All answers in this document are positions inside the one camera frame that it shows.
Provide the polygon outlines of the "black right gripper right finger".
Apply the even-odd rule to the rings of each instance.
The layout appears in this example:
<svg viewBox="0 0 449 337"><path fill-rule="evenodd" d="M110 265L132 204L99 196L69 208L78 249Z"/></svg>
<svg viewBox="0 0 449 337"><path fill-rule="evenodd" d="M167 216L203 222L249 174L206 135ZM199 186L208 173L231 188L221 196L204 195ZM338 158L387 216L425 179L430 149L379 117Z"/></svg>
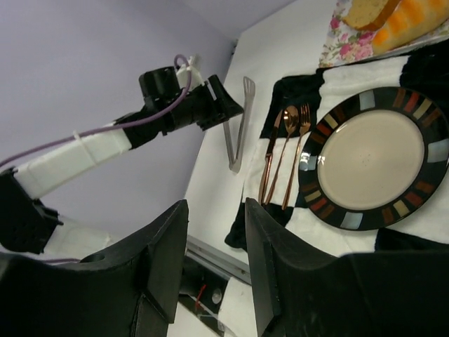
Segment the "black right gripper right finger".
<svg viewBox="0 0 449 337"><path fill-rule="evenodd" d="M448 251L331 256L245 202L259 336L447 336Z"/></svg>

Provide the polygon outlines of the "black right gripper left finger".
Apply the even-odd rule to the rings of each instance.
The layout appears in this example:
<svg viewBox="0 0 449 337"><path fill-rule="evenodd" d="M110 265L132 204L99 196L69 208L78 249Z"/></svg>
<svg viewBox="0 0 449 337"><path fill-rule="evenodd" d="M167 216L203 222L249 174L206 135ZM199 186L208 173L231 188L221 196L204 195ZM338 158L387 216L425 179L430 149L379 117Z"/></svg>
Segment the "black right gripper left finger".
<svg viewBox="0 0 449 337"><path fill-rule="evenodd" d="M2 336L165 336L175 319L189 209L78 263L1 255Z"/></svg>

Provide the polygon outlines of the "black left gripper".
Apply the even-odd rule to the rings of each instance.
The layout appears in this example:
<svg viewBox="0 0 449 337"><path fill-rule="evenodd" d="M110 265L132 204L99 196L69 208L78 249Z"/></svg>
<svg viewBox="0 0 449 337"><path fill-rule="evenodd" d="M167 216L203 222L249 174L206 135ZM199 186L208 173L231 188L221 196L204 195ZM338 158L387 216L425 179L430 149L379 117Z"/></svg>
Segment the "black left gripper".
<svg viewBox="0 0 449 337"><path fill-rule="evenodd" d="M174 67L145 72L139 84L145 116L155 115L172 105L185 88L179 84ZM243 107L228 94L217 75L212 75L204 84L192 86L176 107L148 126L156 132L173 132L197 124L205 131L240 114L243 114Z"/></svg>

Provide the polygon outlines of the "bread slice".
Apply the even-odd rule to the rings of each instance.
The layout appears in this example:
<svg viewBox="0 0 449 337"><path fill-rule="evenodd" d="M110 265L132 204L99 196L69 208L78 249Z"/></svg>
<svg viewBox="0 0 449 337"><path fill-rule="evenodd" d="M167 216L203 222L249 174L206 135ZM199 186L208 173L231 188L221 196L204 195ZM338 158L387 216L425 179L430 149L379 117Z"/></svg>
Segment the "bread slice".
<svg viewBox="0 0 449 337"><path fill-rule="evenodd" d="M358 31L376 31L394 12L400 0L355 0L342 21Z"/></svg>

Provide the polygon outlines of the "orange croissant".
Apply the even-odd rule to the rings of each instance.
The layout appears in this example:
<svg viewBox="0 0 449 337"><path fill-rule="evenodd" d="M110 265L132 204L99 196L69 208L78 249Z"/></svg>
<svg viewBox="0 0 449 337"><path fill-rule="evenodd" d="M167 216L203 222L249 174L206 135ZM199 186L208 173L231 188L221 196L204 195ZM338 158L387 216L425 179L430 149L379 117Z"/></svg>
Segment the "orange croissant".
<svg viewBox="0 0 449 337"><path fill-rule="evenodd" d="M448 1L400 1L373 40L373 55L380 55L425 35L448 20Z"/></svg>

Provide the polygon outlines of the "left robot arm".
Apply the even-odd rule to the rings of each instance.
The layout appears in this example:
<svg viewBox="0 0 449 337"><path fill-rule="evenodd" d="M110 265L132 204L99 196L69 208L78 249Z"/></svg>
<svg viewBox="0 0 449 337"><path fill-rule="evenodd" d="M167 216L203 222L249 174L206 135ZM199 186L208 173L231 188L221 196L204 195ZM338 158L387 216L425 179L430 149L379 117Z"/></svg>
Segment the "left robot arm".
<svg viewBox="0 0 449 337"><path fill-rule="evenodd" d="M192 65L163 67L139 78L144 105L102 128L69 137L66 145L1 172L1 247L15 253L81 260L112 243L107 232L80 225L41 199L81 174L162 133L191 124L202 130L228 122L244 108L217 76L203 80Z"/></svg>

